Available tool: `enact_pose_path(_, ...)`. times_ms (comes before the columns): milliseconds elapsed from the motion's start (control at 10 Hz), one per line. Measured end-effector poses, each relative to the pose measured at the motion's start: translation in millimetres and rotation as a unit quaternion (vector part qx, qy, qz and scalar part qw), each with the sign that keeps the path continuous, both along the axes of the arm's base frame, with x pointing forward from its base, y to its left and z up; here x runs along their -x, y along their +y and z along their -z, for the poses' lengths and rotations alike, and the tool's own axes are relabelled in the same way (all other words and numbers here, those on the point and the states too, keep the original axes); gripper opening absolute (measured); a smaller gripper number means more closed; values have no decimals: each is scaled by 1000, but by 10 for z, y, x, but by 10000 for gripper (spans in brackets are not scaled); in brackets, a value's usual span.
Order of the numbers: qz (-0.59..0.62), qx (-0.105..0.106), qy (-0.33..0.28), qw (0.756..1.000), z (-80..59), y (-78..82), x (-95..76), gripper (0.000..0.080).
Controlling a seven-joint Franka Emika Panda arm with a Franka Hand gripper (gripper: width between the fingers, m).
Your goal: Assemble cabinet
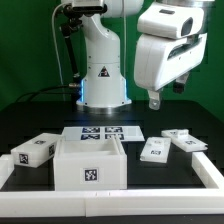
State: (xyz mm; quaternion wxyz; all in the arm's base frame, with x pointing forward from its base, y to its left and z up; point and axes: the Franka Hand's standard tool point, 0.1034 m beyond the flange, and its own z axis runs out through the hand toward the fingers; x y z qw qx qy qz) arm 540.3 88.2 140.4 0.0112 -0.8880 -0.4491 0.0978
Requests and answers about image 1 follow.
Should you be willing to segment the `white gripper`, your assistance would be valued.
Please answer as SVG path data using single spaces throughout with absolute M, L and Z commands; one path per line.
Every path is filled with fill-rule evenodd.
M 201 2 L 153 2 L 139 17 L 134 80 L 149 90 L 149 107 L 159 110 L 158 90 L 175 80 L 173 92 L 182 94 L 188 71 L 203 59 L 207 33 Z

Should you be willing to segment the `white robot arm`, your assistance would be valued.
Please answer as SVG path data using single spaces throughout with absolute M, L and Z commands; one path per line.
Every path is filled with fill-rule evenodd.
M 189 72 L 204 56 L 209 14 L 215 0 L 61 0 L 68 22 L 61 27 L 68 48 L 70 35 L 82 29 L 86 41 L 87 74 L 74 78 L 81 96 L 77 105 L 94 113 L 111 113 L 131 103 L 120 71 L 120 39 L 102 18 L 139 14 L 134 81 L 149 95 L 149 107 L 160 108 L 160 92 L 171 83 L 184 91 Z

